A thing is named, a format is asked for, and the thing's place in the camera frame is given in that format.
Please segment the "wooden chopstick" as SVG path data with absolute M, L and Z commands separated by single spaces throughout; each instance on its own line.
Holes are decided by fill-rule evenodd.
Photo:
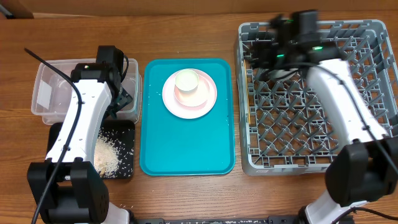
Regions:
M 243 60 L 243 66 L 244 66 L 244 78 L 245 78 L 245 85 L 246 85 L 246 99 L 247 99 L 247 107 L 248 110 L 250 109 L 249 105 L 249 90 L 248 90 L 248 77 L 247 77 L 247 66 L 246 66 L 247 60 Z
M 248 124 L 250 124 L 251 123 L 251 115 L 250 115 L 249 95 L 247 95 L 246 99 L 247 99 L 247 108 L 248 108 Z

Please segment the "rice food waste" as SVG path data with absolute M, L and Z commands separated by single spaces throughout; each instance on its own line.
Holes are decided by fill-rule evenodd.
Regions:
M 94 167 L 102 179 L 130 179 L 134 172 L 135 127 L 104 126 L 95 146 Z

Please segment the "grey bowl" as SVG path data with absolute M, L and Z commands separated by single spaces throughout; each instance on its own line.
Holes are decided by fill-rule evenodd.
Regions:
M 298 69 L 289 69 L 289 70 L 275 70 L 268 74 L 268 79 L 272 81 L 280 81 L 283 82 L 292 78 L 295 74 L 299 72 Z

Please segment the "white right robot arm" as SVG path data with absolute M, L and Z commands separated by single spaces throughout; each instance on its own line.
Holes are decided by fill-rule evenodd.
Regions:
M 299 73 L 313 89 L 337 132 L 340 152 L 325 172 L 326 190 L 301 208 L 298 223 L 352 223 L 350 214 L 392 194 L 397 186 L 397 138 L 371 114 L 352 79 L 344 53 L 326 42 L 318 12 L 277 16 L 270 27 L 275 39 L 256 43 L 251 62 L 260 81 Z

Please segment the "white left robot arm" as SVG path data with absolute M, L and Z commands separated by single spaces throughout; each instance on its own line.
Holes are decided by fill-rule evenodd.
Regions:
M 72 87 L 62 128 L 43 162 L 33 162 L 27 180 L 36 202 L 32 223 L 134 223 L 130 210 L 109 200 L 94 167 L 95 145 L 103 121 L 132 101 L 122 82 L 128 58 L 113 45 L 100 45 L 94 63 L 78 63 L 70 75 L 31 50 L 33 58 Z

